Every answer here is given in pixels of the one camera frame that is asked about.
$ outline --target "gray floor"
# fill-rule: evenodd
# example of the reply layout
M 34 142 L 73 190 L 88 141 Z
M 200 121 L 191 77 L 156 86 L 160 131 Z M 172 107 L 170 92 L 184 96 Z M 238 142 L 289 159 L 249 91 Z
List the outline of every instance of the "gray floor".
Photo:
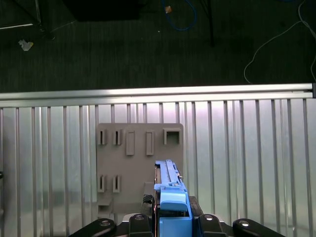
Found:
M 22 22 L 10 0 L 0 3 L 0 23 Z M 311 18 L 314 0 L 302 13 Z M 198 2 L 197 24 L 187 32 L 172 29 L 159 0 L 134 21 L 73 22 L 61 0 L 45 5 L 44 19 L 55 40 L 33 28 L 0 31 L 0 92 L 157 86 L 247 84 L 243 69 L 255 50 L 298 21 L 297 6 L 277 0 L 212 0 L 216 46 L 209 46 L 207 18 Z M 170 0 L 174 22 L 185 26 L 192 15 L 182 0 Z M 25 5 L 34 9 L 32 1 Z M 29 52 L 20 39 L 33 41 Z M 247 71 L 250 81 L 312 82 L 315 40 L 303 24 L 264 47 Z

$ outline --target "metal bar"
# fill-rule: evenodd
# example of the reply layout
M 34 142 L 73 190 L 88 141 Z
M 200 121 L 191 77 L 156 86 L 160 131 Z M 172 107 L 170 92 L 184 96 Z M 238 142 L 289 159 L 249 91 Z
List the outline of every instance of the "metal bar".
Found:
M 222 101 L 222 100 L 259 100 L 259 99 L 308 99 L 311 92 L 274 92 L 274 93 L 236 93 L 236 94 L 184 94 L 167 96 L 121 96 L 104 98 L 69 98 L 69 99 L 35 99 L 35 100 L 0 100 L 1 108 L 12 107 L 53 107 L 75 105 L 107 105 L 127 103 L 164 103 L 191 101 Z
M 306 92 L 312 90 L 312 84 L 275 84 L 275 85 L 235 85 L 235 86 L 192 86 L 192 87 L 161 87 L 136 88 L 114 90 L 77 90 L 52 92 L 22 92 L 2 93 L 3 100 L 37 100 L 58 98 L 96 98 L 119 96 L 146 96 L 146 95 L 181 95 L 181 94 L 226 94 L 227 93 L 261 93 L 261 92 Z
M 19 28 L 19 27 L 27 27 L 27 26 L 33 26 L 33 24 L 29 23 L 29 24 L 15 25 L 15 26 L 4 26 L 4 27 L 0 27 L 0 30 L 7 30 L 7 29 L 13 29 L 13 28 Z

